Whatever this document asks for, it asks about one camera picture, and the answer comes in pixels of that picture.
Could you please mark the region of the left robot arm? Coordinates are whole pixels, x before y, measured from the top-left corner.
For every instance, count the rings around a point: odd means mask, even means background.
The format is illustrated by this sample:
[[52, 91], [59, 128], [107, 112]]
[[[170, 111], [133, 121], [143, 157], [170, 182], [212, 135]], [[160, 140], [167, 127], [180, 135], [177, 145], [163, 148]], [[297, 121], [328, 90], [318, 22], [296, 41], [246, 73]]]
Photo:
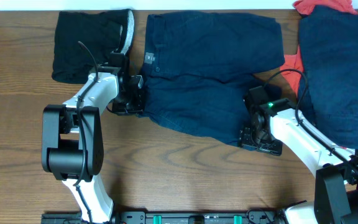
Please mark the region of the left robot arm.
[[42, 167], [72, 192], [79, 213], [43, 214], [42, 223], [114, 223], [114, 202], [100, 176], [104, 160], [101, 115], [144, 112], [143, 78], [129, 75], [129, 58], [111, 53], [95, 65], [71, 99], [43, 111]]

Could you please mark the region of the navy blue shorts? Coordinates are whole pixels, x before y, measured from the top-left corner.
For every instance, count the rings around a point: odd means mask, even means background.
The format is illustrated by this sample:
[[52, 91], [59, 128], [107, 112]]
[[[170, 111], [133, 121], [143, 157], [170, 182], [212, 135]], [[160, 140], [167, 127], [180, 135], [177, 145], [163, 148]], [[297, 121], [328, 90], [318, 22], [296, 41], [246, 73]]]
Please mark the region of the navy blue shorts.
[[160, 126], [236, 146], [250, 125], [244, 95], [257, 73], [284, 64], [271, 17], [180, 11], [151, 14], [145, 31], [144, 116]]

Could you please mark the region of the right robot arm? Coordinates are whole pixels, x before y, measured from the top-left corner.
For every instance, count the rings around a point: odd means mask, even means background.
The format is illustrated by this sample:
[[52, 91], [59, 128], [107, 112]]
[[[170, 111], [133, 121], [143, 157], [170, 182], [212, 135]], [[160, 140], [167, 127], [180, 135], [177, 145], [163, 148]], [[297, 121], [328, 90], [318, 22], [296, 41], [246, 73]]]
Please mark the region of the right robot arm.
[[250, 126], [240, 130], [239, 147], [280, 156], [286, 145], [315, 177], [314, 200], [280, 210], [275, 223], [358, 223], [358, 155], [316, 129], [289, 99], [273, 101], [265, 88], [244, 97]]

